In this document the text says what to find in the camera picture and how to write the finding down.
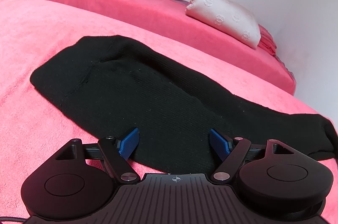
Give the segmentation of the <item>black pants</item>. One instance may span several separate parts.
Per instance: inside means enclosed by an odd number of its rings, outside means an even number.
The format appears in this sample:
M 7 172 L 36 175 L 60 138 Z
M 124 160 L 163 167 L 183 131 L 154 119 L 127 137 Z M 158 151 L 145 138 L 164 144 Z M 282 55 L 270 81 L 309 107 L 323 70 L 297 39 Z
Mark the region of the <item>black pants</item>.
M 232 94 L 131 38 L 83 37 L 33 71 L 31 84 L 97 138 L 140 131 L 134 161 L 169 173 L 209 172 L 211 129 L 255 144 L 277 139 L 315 160 L 337 157 L 318 114 L 285 114 Z

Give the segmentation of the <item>near bed pink cover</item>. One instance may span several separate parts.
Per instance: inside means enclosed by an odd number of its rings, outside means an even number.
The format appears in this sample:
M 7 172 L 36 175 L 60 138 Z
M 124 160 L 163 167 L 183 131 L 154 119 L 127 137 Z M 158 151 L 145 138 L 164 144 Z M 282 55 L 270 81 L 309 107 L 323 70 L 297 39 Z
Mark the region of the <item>near bed pink cover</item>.
M 27 218 L 24 180 L 72 138 L 95 138 L 31 85 L 41 64 L 84 36 L 122 35 L 205 74 L 232 93 L 282 113 L 313 113 L 278 87 L 188 45 L 47 0 L 1 0 L 1 216 Z

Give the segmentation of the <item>bed pink cover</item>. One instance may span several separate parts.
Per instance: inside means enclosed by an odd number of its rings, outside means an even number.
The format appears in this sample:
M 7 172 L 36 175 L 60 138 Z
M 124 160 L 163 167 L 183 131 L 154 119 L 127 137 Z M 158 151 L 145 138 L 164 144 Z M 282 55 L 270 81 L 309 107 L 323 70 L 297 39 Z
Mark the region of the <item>bed pink cover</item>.
M 185 14 L 174 0 L 49 0 L 105 15 L 194 47 L 294 94 L 296 80 L 277 56 L 255 50 Z
M 84 36 L 122 35 L 205 74 L 232 93 L 282 113 L 313 113 L 278 87 L 188 45 L 47 0 L 1 0 L 1 216 L 27 218 L 24 180 L 72 138 L 95 138 L 31 85 L 41 64 Z

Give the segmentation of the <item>folded pink blanket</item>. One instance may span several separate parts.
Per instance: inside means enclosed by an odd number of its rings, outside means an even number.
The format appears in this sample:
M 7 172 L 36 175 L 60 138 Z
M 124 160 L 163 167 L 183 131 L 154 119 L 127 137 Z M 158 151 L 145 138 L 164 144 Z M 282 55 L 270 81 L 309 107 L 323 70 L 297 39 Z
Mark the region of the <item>folded pink blanket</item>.
M 261 39 L 259 41 L 258 47 L 265 50 L 271 56 L 276 56 L 277 55 L 277 45 L 275 44 L 273 37 L 267 31 L 267 29 L 260 24 L 259 24 L 259 30 L 260 30 L 260 34 L 261 34 Z

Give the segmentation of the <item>white pillow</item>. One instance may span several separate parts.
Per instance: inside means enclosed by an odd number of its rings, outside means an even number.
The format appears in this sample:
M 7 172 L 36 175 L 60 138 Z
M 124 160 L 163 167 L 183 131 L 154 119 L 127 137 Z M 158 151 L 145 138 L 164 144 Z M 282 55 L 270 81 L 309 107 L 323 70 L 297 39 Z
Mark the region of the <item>white pillow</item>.
M 185 13 L 254 50 L 261 40 L 259 24 L 254 14 L 234 1 L 190 0 Z

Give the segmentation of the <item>far bed pink cover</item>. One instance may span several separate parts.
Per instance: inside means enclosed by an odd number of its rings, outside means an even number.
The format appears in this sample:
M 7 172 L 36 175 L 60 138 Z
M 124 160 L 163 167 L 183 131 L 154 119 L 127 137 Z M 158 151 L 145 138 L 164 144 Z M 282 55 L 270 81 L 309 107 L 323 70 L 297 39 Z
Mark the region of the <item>far bed pink cover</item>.
M 49 0 L 105 15 L 194 47 L 294 94 L 296 80 L 277 56 L 255 50 L 185 14 L 174 0 Z

